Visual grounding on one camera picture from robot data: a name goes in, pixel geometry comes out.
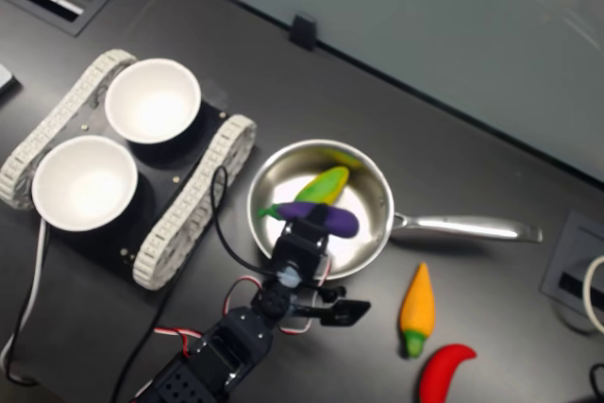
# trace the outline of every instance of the stainless steel pan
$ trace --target stainless steel pan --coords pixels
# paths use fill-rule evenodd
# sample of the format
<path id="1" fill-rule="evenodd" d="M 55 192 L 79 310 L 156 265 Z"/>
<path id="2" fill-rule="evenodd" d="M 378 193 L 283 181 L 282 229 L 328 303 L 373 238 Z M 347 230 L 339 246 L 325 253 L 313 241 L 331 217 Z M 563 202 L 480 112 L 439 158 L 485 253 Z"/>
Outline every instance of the stainless steel pan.
<path id="1" fill-rule="evenodd" d="M 361 229 L 352 239 L 331 237 L 330 279 L 346 277 L 367 266 L 391 235 L 407 228 L 441 231 L 492 240 L 535 242 L 541 230 L 520 222 L 482 216 L 410 217 L 394 212 L 393 195 L 378 167 L 356 148 L 334 141 L 312 140 L 287 146 L 268 159 L 256 174 L 247 197 L 247 220 L 264 255 L 270 257 L 284 227 L 258 210 L 291 202 L 319 173 L 335 166 L 350 169 L 350 178 L 336 206 L 354 212 Z"/>

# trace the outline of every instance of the white wire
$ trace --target white wire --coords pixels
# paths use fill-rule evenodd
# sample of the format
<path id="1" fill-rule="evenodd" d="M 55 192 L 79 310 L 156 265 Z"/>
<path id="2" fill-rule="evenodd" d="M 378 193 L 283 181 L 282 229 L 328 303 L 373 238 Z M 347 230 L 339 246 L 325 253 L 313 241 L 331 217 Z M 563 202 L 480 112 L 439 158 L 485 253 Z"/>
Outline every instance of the white wire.
<path id="1" fill-rule="evenodd" d="M 36 250 L 36 264 L 34 268 L 34 279 L 31 284 L 31 294 L 29 295 L 29 300 L 27 301 L 27 307 L 25 308 L 25 312 L 23 318 L 21 319 L 21 325 L 19 326 L 19 332 L 23 330 L 25 323 L 29 319 L 29 315 L 34 309 L 34 304 L 36 303 L 36 298 L 38 297 L 38 290 L 40 289 L 40 280 L 42 277 L 42 259 L 44 255 L 44 243 L 46 237 L 46 221 L 43 219 L 40 220 L 40 233 L 38 234 L 38 249 Z M 2 367 L 2 371 L 6 371 L 6 361 L 7 354 L 10 346 L 12 345 L 12 340 L 14 338 L 14 334 L 10 336 L 7 344 L 5 344 L 4 349 L 0 353 L 0 367 Z M 16 377 L 11 375 L 11 377 L 17 381 L 21 381 L 22 383 L 28 383 L 28 379 Z"/>
<path id="2" fill-rule="evenodd" d="M 262 283 L 253 276 L 239 277 L 237 280 L 235 280 L 235 283 L 233 283 L 233 286 L 231 287 L 230 291 L 226 295 L 225 304 L 223 305 L 223 315 L 224 316 L 227 316 L 227 313 L 228 313 L 228 307 L 230 306 L 230 296 L 233 293 L 233 291 L 235 290 L 235 288 L 237 287 L 237 285 L 239 285 L 241 282 L 252 282 L 254 285 L 256 285 L 258 287 L 259 290 L 262 288 Z"/>
<path id="3" fill-rule="evenodd" d="M 597 319 L 596 313 L 594 312 L 594 306 L 592 306 L 592 280 L 594 279 L 594 274 L 596 273 L 597 267 L 604 263 L 604 255 L 598 257 L 594 261 L 592 261 L 587 268 L 587 272 L 585 273 L 585 278 L 583 279 L 583 306 L 585 307 L 585 312 L 587 313 L 587 317 L 594 324 L 597 330 L 604 334 L 604 325 Z"/>
<path id="4" fill-rule="evenodd" d="M 153 329 L 153 331 L 156 334 L 177 335 L 177 336 L 180 336 L 180 334 L 182 334 L 182 335 L 188 335 L 190 337 L 194 337 L 195 339 L 201 339 L 201 334 L 199 332 L 195 332 L 194 330 L 189 330 L 189 329 L 179 329 L 179 328 L 164 329 L 163 327 L 156 327 L 155 329 Z"/>
<path id="5" fill-rule="evenodd" d="M 324 271 L 323 275 L 321 276 L 321 280 L 319 280 L 320 287 L 322 287 L 323 284 L 325 283 L 325 281 L 327 280 L 327 276 L 329 275 L 330 270 L 331 270 L 331 257 L 327 257 L 325 271 Z M 314 294 L 312 295 L 312 300 L 310 301 L 311 307 L 314 307 L 314 305 L 316 304 L 318 295 L 319 295 L 319 292 L 317 292 L 317 291 L 315 291 Z M 281 332 L 283 332 L 284 334 L 299 335 L 299 334 L 305 334 L 306 332 L 308 332 L 311 326 L 312 326 L 312 319 L 309 318 L 306 322 L 306 325 L 304 327 L 302 327 L 301 329 L 297 329 L 297 328 L 293 328 L 293 327 L 280 327 L 279 330 Z"/>

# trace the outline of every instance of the green pepper stem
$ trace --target green pepper stem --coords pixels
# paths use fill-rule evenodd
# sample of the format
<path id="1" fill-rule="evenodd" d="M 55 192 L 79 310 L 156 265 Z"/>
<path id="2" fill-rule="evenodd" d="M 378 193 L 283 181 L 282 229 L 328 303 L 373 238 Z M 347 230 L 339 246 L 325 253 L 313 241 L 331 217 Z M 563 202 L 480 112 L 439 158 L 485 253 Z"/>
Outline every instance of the green pepper stem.
<path id="1" fill-rule="evenodd" d="M 271 205 L 269 208 L 260 208 L 258 210 L 258 217 L 262 218 L 262 217 L 264 217 L 266 215 L 269 215 L 271 217 L 274 217 L 278 221 L 282 221 L 283 218 L 277 212 L 278 208 L 279 208 L 279 204 L 278 203 L 275 203 L 274 205 Z"/>

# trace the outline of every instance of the dark countertop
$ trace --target dark countertop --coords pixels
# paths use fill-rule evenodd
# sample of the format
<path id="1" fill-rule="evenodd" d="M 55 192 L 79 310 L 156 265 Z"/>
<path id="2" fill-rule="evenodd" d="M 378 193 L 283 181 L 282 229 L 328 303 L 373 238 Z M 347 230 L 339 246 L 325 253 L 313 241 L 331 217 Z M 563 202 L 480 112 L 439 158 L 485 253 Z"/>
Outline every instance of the dark countertop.
<path id="1" fill-rule="evenodd" d="M 219 107 L 258 123 L 257 149 L 222 218 L 233 246 L 251 260 L 258 259 L 244 212 L 251 178 L 280 147 L 309 138 L 350 143 L 371 156 L 402 212 L 504 216 L 544 230 L 542 244 L 389 243 L 344 281 L 351 297 L 372 301 L 367 316 L 353 328 L 277 335 L 233 401 L 411 401 L 423 361 L 400 359 L 395 325 L 420 260 L 430 268 L 437 304 L 424 357 L 448 343 L 478 352 L 455 376 L 450 401 L 590 401 L 583 400 L 591 393 L 587 371 L 602 359 L 602 341 L 565 327 L 539 287 L 569 211 L 604 222 L 601 191 L 329 54 L 291 45 L 282 30 L 226 0 L 112 0 L 76 39 L 0 1 L 0 56 L 24 85 L 0 101 L 0 160 L 113 47 L 181 61 Z M 37 222 L 32 212 L 0 205 L 1 339 L 31 279 Z M 203 331 L 241 274 L 212 231 L 162 323 Z M 18 365 L 68 403 L 105 403 L 155 307 L 153 297 L 55 243 Z M 152 338 L 122 401 L 177 349 L 174 339 Z"/>

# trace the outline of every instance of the red wire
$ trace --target red wire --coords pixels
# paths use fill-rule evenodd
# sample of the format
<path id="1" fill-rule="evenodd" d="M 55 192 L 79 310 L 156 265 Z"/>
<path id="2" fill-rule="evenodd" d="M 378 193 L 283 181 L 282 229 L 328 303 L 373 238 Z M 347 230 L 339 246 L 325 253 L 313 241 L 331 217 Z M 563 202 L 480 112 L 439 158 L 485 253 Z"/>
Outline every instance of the red wire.
<path id="1" fill-rule="evenodd" d="M 226 294 L 225 304 L 223 305 L 223 316 L 227 316 L 228 305 L 230 303 L 230 296 L 233 293 L 233 290 L 235 290 L 235 287 L 237 286 L 237 284 L 239 284 L 240 282 L 242 282 L 244 280 L 247 280 L 248 282 L 252 282 L 254 285 L 256 285 L 258 287 L 259 290 L 262 288 L 262 284 L 255 277 L 251 277 L 251 276 L 239 277 L 237 280 L 235 280 L 235 283 L 233 283 L 233 285 L 230 287 L 230 290 L 228 290 L 228 293 Z"/>

